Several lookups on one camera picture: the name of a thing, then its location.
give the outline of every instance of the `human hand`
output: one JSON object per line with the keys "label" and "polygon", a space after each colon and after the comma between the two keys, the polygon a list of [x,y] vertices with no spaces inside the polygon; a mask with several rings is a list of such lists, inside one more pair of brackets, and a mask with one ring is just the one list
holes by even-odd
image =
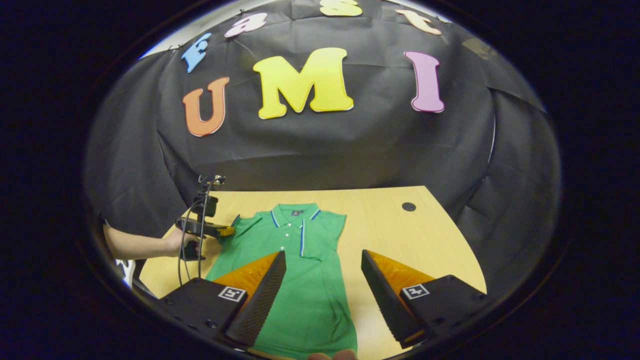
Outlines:
{"label": "human hand", "polygon": [[[178,228],[174,229],[164,240],[166,241],[165,256],[177,257],[180,243],[182,242],[182,230]],[[196,251],[199,251],[200,242],[198,238],[194,234],[184,233],[184,246],[186,246],[189,241],[196,241]]]}
{"label": "human hand", "polygon": [[326,354],[316,352],[315,354],[309,355],[307,360],[358,360],[358,358],[356,357],[356,353],[348,348],[336,352],[333,357],[328,357]]}

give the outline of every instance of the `black fabric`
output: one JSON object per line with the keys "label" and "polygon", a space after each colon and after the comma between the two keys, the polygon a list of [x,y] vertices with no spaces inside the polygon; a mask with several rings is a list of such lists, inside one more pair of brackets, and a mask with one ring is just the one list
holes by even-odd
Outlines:
{"label": "black fabric", "polygon": [[[395,12],[362,1],[359,17],[325,17],[316,1],[277,1],[262,28],[225,38],[241,16],[208,29],[206,56],[192,73],[179,50],[154,54],[123,75],[99,110],[88,145],[87,192],[120,230],[160,237],[197,191],[198,174],[221,174],[224,190],[275,191],[423,184],[473,248],[488,291],[526,276],[547,244],[560,191],[559,156],[533,89],[500,55],[484,60],[462,43],[468,31],[424,15],[431,35]],[[340,47],[349,111],[262,120],[253,65],[283,56],[300,71],[312,51]],[[411,107],[415,74],[405,51],[440,62],[441,113]],[[182,98],[228,76],[225,121],[214,134],[186,128]]]}

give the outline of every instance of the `green polo shirt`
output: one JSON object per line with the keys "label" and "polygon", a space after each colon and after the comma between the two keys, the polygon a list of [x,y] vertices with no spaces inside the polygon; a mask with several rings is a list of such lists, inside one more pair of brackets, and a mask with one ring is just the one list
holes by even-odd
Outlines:
{"label": "green polo shirt", "polygon": [[254,349],[306,360],[309,354],[357,352],[336,253],[346,215],[316,204],[277,205],[252,218],[236,218],[233,235],[220,239],[222,251],[206,279],[284,250],[287,272]]}

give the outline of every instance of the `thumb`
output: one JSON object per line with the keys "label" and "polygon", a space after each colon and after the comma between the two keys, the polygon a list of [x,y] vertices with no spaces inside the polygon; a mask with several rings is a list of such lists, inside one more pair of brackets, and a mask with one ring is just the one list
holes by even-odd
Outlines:
{"label": "thumb", "polygon": [[355,351],[350,348],[335,353],[333,360],[357,360]]}
{"label": "thumb", "polygon": [[321,352],[316,352],[307,357],[307,360],[331,360],[326,354],[322,354]]}
{"label": "thumb", "polygon": [[[179,231],[179,235],[180,235],[180,237],[182,237],[182,231],[181,230]],[[187,233],[187,232],[184,233],[184,242],[185,243],[187,243],[187,241],[192,241],[192,240],[195,240],[195,239],[196,239],[196,236],[194,234]]]}

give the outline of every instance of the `polo shirt collar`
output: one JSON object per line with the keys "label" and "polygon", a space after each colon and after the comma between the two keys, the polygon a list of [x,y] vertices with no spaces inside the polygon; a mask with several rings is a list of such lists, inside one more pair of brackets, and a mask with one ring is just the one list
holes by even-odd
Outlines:
{"label": "polo shirt collar", "polygon": [[[304,213],[294,216],[291,211],[303,210]],[[271,219],[275,227],[293,224],[302,227],[302,220],[313,220],[320,213],[318,205],[313,204],[278,204],[271,210]]]}

